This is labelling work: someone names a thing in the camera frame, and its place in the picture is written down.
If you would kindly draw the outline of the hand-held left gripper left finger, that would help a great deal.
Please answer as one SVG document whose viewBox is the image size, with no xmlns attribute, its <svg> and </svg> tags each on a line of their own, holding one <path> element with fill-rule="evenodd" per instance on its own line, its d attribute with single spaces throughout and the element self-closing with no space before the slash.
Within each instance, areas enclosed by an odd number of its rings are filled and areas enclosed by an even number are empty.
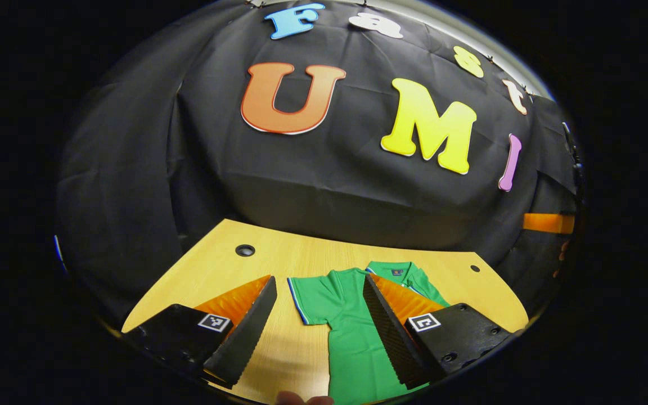
<svg viewBox="0 0 648 405">
<path fill-rule="evenodd" d="M 232 389 L 244 374 L 277 300 L 265 275 L 191 308 L 173 303 L 124 339 L 173 371 Z"/>
</svg>

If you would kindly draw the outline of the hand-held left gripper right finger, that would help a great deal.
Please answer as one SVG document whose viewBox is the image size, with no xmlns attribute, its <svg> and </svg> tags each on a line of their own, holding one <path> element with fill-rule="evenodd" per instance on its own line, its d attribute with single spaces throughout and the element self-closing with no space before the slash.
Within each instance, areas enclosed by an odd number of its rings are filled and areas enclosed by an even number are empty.
<svg viewBox="0 0 648 405">
<path fill-rule="evenodd" d="M 375 274 L 365 277 L 362 295 L 389 362 L 407 389 L 462 374 L 523 334 L 470 303 L 442 306 Z"/>
</svg>

